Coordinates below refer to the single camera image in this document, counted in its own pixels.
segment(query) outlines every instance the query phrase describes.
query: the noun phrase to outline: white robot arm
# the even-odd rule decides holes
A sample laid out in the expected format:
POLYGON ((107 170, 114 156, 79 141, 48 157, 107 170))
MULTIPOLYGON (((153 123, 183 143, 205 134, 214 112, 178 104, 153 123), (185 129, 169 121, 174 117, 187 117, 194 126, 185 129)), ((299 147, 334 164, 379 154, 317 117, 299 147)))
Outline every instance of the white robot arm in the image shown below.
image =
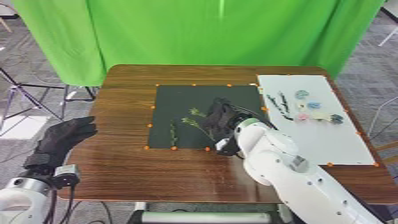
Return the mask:
MULTIPOLYGON (((256 118, 238 123, 233 141, 253 179, 274 186, 281 201, 308 224, 384 223, 322 167, 299 156, 292 138, 256 118)), ((217 144, 219 154, 228 142, 224 139, 217 144)))

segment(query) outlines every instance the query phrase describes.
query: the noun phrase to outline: metal stand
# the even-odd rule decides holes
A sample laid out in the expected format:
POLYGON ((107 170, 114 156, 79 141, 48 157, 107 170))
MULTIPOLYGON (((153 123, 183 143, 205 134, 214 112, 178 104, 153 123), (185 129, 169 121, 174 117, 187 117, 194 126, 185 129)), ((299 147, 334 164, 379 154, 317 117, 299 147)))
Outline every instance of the metal stand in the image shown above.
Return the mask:
POLYGON ((45 110, 45 112, 63 121, 63 117, 55 114, 55 112, 50 110, 50 108, 47 107, 47 105, 43 104, 43 100, 48 94, 50 89, 64 89, 64 87, 57 87, 57 86, 45 86, 45 85, 31 85, 31 84, 22 84, 15 81, 13 77, 9 76, 7 72, 4 71, 4 69, 0 68, 0 74, 2 77, 6 79, 6 81, 11 84, 11 88, 9 88, 9 96, 7 96, 7 105, 6 105, 6 110, 4 110, 4 116, 0 118, 0 131, 4 128, 4 123, 6 120, 9 118, 13 118, 15 116, 18 116, 20 114, 23 114, 25 112, 29 112, 32 109, 41 109, 45 110), (32 87, 32 88, 45 88, 45 93, 41 95, 39 100, 36 99, 36 97, 31 95, 31 93, 27 92, 23 87, 32 87), (9 108, 11 108, 11 104, 13 104, 13 100, 15 100, 15 96, 16 93, 20 92, 20 94, 25 96, 29 102, 32 103, 32 107, 25 110, 22 110, 18 113, 15 113, 13 115, 9 114, 9 108))
POLYGON ((95 91, 95 89, 98 87, 87 87, 86 86, 84 88, 86 88, 86 91, 87 91, 87 94, 89 94, 89 98, 75 98, 75 99, 70 97, 70 88, 71 88, 71 86, 66 85, 66 88, 64 88, 64 101, 63 101, 63 112, 61 112, 63 119, 64 119, 64 116, 66 116, 66 103, 68 102, 75 102, 75 101, 93 102, 96 100, 96 91, 95 91))
POLYGON ((393 32, 389 33, 382 43, 379 44, 379 47, 382 47, 382 45, 386 44, 386 42, 389 41, 389 38, 393 37, 393 35, 398 33, 398 27, 395 28, 393 32))

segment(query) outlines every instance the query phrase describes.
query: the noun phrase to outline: tripod stand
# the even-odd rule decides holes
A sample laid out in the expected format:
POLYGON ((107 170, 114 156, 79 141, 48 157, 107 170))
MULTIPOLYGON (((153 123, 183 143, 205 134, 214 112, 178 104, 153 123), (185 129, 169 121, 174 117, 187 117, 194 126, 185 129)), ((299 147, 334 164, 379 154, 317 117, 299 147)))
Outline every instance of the tripod stand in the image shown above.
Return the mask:
POLYGON ((32 109, 41 109, 63 121, 63 116, 59 116, 55 114, 55 112, 50 110, 50 108, 43 104, 43 100, 45 100, 50 89, 64 89, 64 87, 45 86, 45 85, 31 85, 31 84, 18 83, 2 68, 0 68, 0 75, 6 79, 6 81, 11 84, 4 116, 0 118, 0 131, 2 131, 2 128, 4 128, 6 120, 9 118, 13 118, 15 116, 18 116, 20 114, 23 114, 25 112, 29 112, 32 109), (39 99, 36 99, 32 94, 27 92, 25 87, 45 88, 45 93, 43 93, 39 99), (15 114, 7 115, 16 93, 20 93, 23 95, 23 97, 27 98, 29 102, 32 103, 32 107, 29 109, 22 110, 20 112, 16 112, 15 114))

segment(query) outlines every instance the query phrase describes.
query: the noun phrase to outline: wooden table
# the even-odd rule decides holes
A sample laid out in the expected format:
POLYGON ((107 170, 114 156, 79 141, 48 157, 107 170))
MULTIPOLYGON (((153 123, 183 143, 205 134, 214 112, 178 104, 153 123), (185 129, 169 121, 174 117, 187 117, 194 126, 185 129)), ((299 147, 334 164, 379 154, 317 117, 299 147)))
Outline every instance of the wooden table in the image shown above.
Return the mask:
MULTIPOLYGON (((100 133, 75 148, 70 159, 82 170, 77 200, 281 202, 274 188, 256 184, 249 177, 238 158, 205 150, 144 149, 157 84, 247 85, 258 82, 256 74, 327 75, 327 72, 318 67, 253 66, 118 65, 111 69, 91 112, 100 133)), ((336 94, 365 133, 338 89, 336 94)), ((393 179, 363 137, 381 167, 336 166, 325 170, 368 203, 397 203, 393 179)))

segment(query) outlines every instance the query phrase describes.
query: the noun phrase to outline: small object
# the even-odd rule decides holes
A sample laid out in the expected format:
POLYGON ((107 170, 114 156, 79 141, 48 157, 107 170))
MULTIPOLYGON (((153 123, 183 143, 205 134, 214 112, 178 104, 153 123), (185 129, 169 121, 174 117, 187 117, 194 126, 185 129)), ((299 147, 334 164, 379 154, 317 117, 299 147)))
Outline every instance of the small object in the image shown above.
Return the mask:
POLYGON ((331 122, 333 122, 333 124, 343 124, 341 120, 333 120, 331 122))
POLYGON ((288 105, 288 100, 286 100, 286 97, 285 97, 285 95, 283 95, 283 92, 279 92, 279 96, 281 96, 281 99, 283 99, 285 111, 286 111, 286 113, 290 114, 290 105, 288 105))
POLYGON ((274 106, 276 106, 276 108, 278 108, 278 110, 279 110, 279 112, 281 112, 281 114, 283 114, 283 117, 290 120, 290 121, 294 121, 294 118, 286 115, 286 113, 285 113, 285 111, 283 111, 283 108, 279 107, 279 105, 278 105, 278 101, 276 101, 276 98, 267 94, 267 98, 269 98, 269 100, 270 100, 270 102, 272 102, 272 104, 274 104, 274 106))
POLYGON ((338 114, 333 114, 331 116, 331 122, 333 124, 343 124, 343 117, 338 114))
POLYGON ((301 113, 301 114, 297 114, 295 119, 297 119, 299 121, 306 121, 306 120, 310 119, 310 115, 304 114, 304 113, 301 113))
POLYGON ((295 92, 295 98, 297 98, 299 100, 304 100, 308 96, 310 96, 310 92, 308 92, 306 90, 299 90, 299 91, 295 92))
POLYGON ((297 105, 299 111, 306 111, 308 110, 308 105, 306 105, 304 100, 297 100, 295 105, 297 105))
POLYGON ((331 115, 324 112, 318 112, 318 111, 311 113, 311 118, 318 121, 324 121, 324 120, 333 121, 331 115))
POLYGON ((310 102, 308 103, 308 108, 320 109, 320 103, 318 102, 310 102))
POLYGON ((343 120, 345 118, 338 114, 333 114, 333 119, 343 120))

